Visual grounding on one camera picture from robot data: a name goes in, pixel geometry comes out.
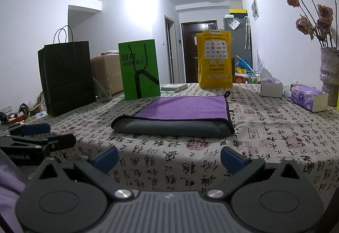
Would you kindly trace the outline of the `purple tissue pack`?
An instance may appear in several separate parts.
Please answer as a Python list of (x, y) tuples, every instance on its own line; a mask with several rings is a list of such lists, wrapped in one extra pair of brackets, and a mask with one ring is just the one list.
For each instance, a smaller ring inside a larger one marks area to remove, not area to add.
[(294, 86), (291, 101), (310, 112), (322, 112), (328, 108), (328, 94), (309, 86)]

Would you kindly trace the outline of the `patterned tablecloth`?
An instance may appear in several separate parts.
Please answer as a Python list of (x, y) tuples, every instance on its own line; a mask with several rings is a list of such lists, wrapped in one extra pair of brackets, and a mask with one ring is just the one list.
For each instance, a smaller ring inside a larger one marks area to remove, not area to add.
[(133, 115), (151, 102), (127, 101), (121, 93), (110, 102), (89, 104), (56, 118), (45, 116), (41, 122), (51, 125), (51, 134), (76, 137), (73, 148), (55, 152), (61, 161), (117, 147), (119, 160), (109, 175), (128, 188), (205, 193), (228, 177), (220, 152), (229, 146), (267, 162), (293, 158), (322, 201), (329, 202), (338, 187), (338, 111), (329, 107), (312, 113), (288, 98), (262, 97), (258, 90), (258, 85), (233, 86), (228, 102), (235, 133), (226, 138), (115, 133), (111, 129), (115, 118)]

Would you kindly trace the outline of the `yellow paper bag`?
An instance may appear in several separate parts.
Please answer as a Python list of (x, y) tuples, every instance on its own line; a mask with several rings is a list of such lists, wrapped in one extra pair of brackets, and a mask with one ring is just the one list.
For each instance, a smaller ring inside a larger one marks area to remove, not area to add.
[(200, 88), (231, 88), (231, 33), (206, 30), (196, 35), (198, 50), (198, 83)]

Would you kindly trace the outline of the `white tissue box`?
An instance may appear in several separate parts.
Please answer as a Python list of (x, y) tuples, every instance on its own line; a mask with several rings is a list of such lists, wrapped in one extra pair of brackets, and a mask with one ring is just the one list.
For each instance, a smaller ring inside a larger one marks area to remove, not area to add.
[(271, 73), (263, 68), (260, 72), (260, 95), (270, 98), (281, 98), (283, 94), (283, 83), (274, 78)]

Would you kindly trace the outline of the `purple sleeve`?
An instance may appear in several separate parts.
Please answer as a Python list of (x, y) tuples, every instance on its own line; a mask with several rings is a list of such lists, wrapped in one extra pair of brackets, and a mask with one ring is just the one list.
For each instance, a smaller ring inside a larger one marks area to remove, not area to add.
[(15, 205), (28, 179), (1, 151), (1, 232), (23, 232), (15, 215)]

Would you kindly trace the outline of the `wall power socket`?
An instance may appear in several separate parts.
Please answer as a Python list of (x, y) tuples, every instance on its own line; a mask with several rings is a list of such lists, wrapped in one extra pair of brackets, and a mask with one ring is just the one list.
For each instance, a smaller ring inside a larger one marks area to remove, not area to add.
[(12, 112), (13, 112), (12, 105), (9, 104), (9, 105), (7, 105), (7, 106), (5, 106), (5, 107), (1, 107), (1, 108), (0, 108), (0, 112), (5, 113), (6, 115), (12, 113)]

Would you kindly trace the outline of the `green paper bag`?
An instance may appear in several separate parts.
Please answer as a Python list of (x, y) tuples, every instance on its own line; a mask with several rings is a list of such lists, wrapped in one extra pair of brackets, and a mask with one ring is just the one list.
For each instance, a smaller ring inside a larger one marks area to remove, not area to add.
[(119, 43), (125, 100), (160, 96), (154, 39)]

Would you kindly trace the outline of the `yellow box on refrigerator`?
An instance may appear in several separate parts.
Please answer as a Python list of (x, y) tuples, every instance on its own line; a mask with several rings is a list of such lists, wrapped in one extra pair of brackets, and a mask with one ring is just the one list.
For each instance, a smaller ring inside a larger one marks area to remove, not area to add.
[(246, 9), (229, 9), (230, 14), (247, 14)]

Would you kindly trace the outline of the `ribbed flower vase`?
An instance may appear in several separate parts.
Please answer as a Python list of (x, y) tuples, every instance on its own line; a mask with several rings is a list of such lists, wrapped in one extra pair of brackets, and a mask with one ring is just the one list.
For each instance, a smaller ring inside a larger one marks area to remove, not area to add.
[(328, 94), (328, 105), (337, 106), (338, 100), (338, 49), (321, 48), (320, 80), (322, 91)]

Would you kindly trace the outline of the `dark brown door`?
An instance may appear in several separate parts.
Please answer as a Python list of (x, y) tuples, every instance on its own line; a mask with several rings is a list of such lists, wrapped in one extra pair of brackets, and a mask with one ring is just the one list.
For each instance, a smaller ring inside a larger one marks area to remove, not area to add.
[(185, 76), (187, 83), (198, 82), (198, 49), (197, 38), (198, 33), (206, 30), (217, 29), (217, 21), (199, 21), (181, 23), (183, 52), (185, 59)]

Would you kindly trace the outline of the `white flat box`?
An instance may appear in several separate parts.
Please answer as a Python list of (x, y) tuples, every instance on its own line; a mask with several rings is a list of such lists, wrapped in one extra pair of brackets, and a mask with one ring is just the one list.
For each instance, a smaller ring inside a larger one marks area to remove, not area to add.
[(175, 93), (181, 90), (185, 90), (188, 87), (187, 83), (179, 83), (179, 84), (164, 84), (160, 87), (161, 93)]

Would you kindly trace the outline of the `grey refrigerator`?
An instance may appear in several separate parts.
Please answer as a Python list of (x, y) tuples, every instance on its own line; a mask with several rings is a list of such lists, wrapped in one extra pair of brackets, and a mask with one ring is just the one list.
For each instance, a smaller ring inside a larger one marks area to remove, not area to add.
[(231, 33), (232, 57), (239, 56), (252, 65), (252, 41), (248, 17), (239, 15), (233, 18), (224, 18), (224, 30)]

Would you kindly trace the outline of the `purple and grey towel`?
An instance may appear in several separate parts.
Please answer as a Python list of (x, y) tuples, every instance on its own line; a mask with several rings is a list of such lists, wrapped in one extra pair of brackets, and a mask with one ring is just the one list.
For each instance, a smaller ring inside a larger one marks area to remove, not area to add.
[(225, 138), (235, 133), (230, 118), (230, 91), (218, 96), (177, 96), (155, 99), (133, 115), (111, 123), (117, 133)]

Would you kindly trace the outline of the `black paper bag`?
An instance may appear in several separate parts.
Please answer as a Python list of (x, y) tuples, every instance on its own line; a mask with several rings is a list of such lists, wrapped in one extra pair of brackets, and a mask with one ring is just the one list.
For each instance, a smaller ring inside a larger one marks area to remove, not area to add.
[(45, 45), (38, 51), (41, 86), (52, 117), (96, 102), (88, 41)]

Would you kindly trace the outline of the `beige suitcase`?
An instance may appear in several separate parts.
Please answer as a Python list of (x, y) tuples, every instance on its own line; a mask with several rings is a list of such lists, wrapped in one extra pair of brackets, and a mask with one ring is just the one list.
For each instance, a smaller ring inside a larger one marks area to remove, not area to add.
[(107, 51), (90, 60), (92, 76), (98, 92), (108, 96), (123, 91), (118, 51)]

